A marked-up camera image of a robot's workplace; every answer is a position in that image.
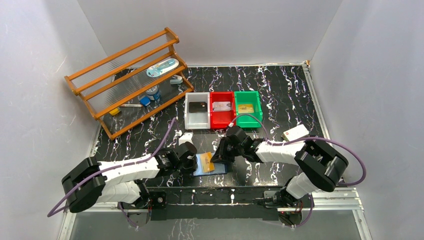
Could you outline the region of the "blue card holder wallet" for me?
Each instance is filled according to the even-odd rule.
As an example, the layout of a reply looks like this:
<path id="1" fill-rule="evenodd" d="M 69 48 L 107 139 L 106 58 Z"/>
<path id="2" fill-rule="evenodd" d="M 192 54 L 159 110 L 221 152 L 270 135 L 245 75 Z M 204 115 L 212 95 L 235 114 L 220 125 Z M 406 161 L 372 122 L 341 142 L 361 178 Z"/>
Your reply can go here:
<path id="1" fill-rule="evenodd" d="M 227 166 L 223 163 L 211 162 L 213 152 L 198 153 L 196 155 L 197 169 L 194 171 L 193 176 L 211 176 L 211 175 L 224 175 L 228 173 Z"/>

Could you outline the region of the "gold card from holder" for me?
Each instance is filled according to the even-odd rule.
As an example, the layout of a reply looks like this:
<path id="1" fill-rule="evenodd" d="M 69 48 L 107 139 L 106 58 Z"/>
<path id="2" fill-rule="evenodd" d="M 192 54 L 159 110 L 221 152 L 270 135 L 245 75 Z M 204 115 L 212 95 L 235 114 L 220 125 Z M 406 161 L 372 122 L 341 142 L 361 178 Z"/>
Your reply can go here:
<path id="1" fill-rule="evenodd" d="M 203 173 L 209 173 L 215 170 L 215 165 L 211 162 L 212 156 L 211 152 L 200 154 L 200 165 Z"/>

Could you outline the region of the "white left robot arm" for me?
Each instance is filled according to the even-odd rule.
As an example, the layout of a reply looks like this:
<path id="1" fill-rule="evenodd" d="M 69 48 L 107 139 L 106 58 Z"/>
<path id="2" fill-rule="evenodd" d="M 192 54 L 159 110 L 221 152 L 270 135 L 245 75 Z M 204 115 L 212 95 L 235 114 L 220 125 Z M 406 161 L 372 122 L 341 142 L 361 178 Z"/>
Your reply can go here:
<path id="1" fill-rule="evenodd" d="M 62 180 L 68 209 L 72 213 L 95 204 L 121 202 L 144 208 L 150 200 L 141 186 L 143 179 L 192 174 L 197 169 L 197 149 L 191 142 L 161 148 L 145 156 L 121 161 L 98 161 L 87 157 Z"/>

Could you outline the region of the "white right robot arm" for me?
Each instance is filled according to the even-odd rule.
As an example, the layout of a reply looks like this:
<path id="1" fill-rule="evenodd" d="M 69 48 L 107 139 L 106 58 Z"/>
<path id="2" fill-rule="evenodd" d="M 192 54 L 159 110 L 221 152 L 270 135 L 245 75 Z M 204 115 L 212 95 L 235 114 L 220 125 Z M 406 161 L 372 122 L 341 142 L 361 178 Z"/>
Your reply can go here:
<path id="1" fill-rule="evenodd" d="M 251 138 L 239 126 L 232 126 L 220 139 L 210 162 L 230 164 L 236 157 L 252 163 L 297 165 L 301 174 L 290 178 L 280 190 L 267 190 L 254 203 L 265 208 L 295 207 L 316 190 L 333 192 L 349 165 L 325 138 L 307 137 L 294 143 Z"/>

